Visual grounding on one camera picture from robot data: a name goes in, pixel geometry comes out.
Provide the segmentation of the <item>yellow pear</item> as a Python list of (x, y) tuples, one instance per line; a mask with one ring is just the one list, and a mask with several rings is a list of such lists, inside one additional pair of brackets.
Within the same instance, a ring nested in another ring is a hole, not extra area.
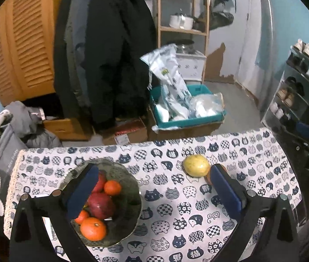
[(210, 170), (209, 161), (201, 154), (188, 156), (182, 165), (186, 173), (194, 178), (204, 177)]

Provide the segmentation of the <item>orange at bowl left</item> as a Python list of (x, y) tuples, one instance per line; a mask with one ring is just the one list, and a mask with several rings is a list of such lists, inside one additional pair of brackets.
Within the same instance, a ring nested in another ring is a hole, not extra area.
[(79, 216), (75, 219), (75, 223), (77, 223), (78, 225), (81, 225), (83, 221), (89, 217), (90, 217), (89, 212), (83, 209), (81, 210)]

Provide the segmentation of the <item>large orange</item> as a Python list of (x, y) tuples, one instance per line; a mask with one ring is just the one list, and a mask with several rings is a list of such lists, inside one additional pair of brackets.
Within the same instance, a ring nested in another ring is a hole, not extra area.
[(81, 223), (80, 232), (90, 241), (101, 241), (106, 237), (107, 228), (102, 220), (89, 217)]

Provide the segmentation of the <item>red apple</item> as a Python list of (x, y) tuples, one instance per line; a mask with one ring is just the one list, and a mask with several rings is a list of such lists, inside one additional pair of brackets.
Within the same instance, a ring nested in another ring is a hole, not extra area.
[(112, 217), (116, 210), (114, 202), (106, 193), (92, 193), (88, 206), (91, 215), (100, 220)]
[(104, 191), (104, 186), (107, 182), (106, 175), (103, 171), (98, 173), (98, 181), (94, 186), (92, 193), (102, 193)]

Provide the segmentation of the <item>cat pattern tablecloth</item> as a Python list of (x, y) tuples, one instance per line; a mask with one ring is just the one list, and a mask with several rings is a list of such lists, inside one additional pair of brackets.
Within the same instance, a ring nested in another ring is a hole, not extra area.
[(122, 164), (138, 183), (143, 209), (133, 234), (110, 247), (90, 247), (97, 261), (210, 261), (236, 225), (217, 192), (203, 178), (188, 176), (183, 160), (203, 155), (260, 196), (302, 201), (296, 176), (267, 128), (99, 147), (32, 148), (20, 153), (6, 200), (4, 233), (11, 234), (20, 197), (47, 196), (68, 172), (88, 160)]

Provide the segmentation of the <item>red apple back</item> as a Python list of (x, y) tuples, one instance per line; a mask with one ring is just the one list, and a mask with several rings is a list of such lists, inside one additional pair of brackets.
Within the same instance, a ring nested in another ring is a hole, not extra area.
[(98, 181), (94, 186), (92, 193), (102, 193), (104, 191), (104, 186), (107, 182), (106, 175), (103, 171), (98, 173)]

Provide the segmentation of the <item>shoe rack with shoes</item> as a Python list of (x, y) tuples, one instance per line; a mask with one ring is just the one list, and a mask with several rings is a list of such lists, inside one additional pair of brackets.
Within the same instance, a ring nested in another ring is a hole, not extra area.
[(262, 118), (262, 124), (277, 131), (301, 120), (309, 106), (309, 43), (298, 39), (290, 47), (281, 78)]

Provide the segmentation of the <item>grey laundry basket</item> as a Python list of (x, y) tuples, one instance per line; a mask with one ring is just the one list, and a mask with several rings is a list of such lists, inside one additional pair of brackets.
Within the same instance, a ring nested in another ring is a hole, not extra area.
[(10, 179), (16, 159), (21, 150), (27, 149), (24, 142), (15, 134), (10, 124), (2, 127), (0, 135), (0, 179)]

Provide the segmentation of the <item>pile of grey clothes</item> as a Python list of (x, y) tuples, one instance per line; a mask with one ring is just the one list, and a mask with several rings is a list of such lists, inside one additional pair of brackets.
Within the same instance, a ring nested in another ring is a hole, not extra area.
[[(11, 102), (0, 112), (0, 135), (2, 127), (10, 124), (27, 148), (61, 147), (59, 138), (44, 128), (44, 120), (45, 115), (41, 108), (26, 107), (20, 101)], [(9, 182), (10, 179), (3, 183), (0, 179), (0, 216), (4, 214)]]

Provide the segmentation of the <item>cardboard box with label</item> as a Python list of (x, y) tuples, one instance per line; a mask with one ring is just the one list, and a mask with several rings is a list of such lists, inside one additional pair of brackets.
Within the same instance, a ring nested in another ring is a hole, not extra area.
[(116, 126), (101, 131), (104, 145), (127, 145), (147, 141), (147, 128), (140, 118), (117, 122)]

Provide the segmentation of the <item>teal plastic bin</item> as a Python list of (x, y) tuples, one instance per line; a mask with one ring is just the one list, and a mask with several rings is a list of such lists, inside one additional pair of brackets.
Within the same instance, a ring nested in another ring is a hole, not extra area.
[(224, 121), (222, 93), (212, 93), (203, 84), (189, 84), (187, 88), (192, 96), (187, 107), (162, 97), (159, 87), (152, 89), (150, 107), (157, 129), (173, 130)]

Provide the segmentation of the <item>white printed plastic bag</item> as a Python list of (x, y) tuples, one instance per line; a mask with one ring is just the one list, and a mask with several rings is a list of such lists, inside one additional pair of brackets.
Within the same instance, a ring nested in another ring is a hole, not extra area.
[(176, 48), (174, 43), (162, 46), (141, 56), (140, 60), (147, 64), (150, 72), (159, 80), (162, 106), (169, 115), (190, 119), (195, 117), (194, 109), (190, 105), (193, 97), (178, 71)]

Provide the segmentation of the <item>white cooking pot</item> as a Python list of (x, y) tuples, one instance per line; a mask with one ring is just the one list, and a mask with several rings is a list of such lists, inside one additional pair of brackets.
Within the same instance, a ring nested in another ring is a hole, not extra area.
[(193, 17), (185, 14), (174, 14), (170, 16), (169, 26), (175, 29), (192, 30), (194, 26)]

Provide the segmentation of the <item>wooden louvered wardrobe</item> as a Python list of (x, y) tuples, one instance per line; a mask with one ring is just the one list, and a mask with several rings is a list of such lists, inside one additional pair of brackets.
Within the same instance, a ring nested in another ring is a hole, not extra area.
[(53, 43), (61, 0), (5, 0), (0, 6), (0, 102), (54, 92)]

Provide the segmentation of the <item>wooden shelf rack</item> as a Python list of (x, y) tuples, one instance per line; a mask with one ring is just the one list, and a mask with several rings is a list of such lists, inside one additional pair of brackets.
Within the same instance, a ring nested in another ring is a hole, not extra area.
[(210, 34), (210, 0), (155, 0), (154, 10), (157, 46), (175, 43), (183, 79), (202, 83)]

